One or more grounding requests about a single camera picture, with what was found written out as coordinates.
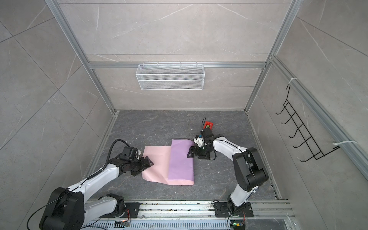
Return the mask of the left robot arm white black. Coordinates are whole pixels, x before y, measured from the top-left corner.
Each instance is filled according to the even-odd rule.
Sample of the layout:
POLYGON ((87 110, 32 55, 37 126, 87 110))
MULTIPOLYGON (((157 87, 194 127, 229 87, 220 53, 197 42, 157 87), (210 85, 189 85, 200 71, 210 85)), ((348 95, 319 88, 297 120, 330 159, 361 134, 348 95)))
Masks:
POLYGON ((104 215, 119 218, 127 214, 124 198, 120 195, 107 194, 94 202, 88 200, 122 174, 129 172, 136 176, 153 165, 149 157, 140 156, 138 149, 125 146, 118 156, 107 157, 103 167, 92 175, 68 188, 55 189, 45 206, 39 228, 79 230, 84 224, 104 215))

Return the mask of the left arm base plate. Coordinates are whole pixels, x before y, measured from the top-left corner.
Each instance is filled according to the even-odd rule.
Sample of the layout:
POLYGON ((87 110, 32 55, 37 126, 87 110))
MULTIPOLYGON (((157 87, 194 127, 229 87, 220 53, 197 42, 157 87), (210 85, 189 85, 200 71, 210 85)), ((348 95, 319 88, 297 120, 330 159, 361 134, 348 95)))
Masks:
POLYGON ((140 203, 138 202, 128 202, 124 204, 118 204, 113 216, 115 218, 137 218, 140 209, 140 203))

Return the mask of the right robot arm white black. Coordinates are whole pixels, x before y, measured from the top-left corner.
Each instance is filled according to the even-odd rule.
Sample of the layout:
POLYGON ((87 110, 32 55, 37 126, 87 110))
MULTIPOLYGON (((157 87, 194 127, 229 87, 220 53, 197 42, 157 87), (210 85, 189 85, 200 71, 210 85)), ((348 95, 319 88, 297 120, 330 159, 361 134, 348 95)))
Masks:
POLYGON ((194 138, 195 145, 189 148, 188 158, 198 157, 201 160, 213 160, 222 153, 233 162, 237 185, 228 196, 227 202, 214 202, 217 217, 253 217, 253 208, 249 203, 250 196, 255 193, 268 179, 260 153, 256 148, 241 147, 221 135, 214 135, 208 127, 201 130, 194 138))

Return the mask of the pink wrapping paper sheet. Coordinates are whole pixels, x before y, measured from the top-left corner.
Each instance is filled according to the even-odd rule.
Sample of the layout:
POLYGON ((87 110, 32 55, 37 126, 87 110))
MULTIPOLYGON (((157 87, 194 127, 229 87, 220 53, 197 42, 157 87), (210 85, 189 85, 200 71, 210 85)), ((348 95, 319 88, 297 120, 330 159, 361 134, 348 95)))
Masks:
POLYGON ((194 185, 194 159, 187 157, 191 146, 191 140, 172 140, 171 146, 146 146, 143 156, 149 157, 153 166, 142 172, 142 178, 171 186, 194 185))

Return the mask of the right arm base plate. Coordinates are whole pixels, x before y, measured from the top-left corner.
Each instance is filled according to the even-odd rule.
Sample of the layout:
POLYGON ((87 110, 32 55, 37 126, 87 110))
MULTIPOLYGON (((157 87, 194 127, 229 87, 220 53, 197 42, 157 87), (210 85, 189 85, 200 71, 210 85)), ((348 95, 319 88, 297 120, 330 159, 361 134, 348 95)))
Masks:
POLYGON ((254 217, 253 208, 249 202, 240 205, 239 207, 234 206, 230 201, 219 202, 217 200, 212 202, 212 206, 215 210, 215 216, 217 218, 224 217, 254 217))

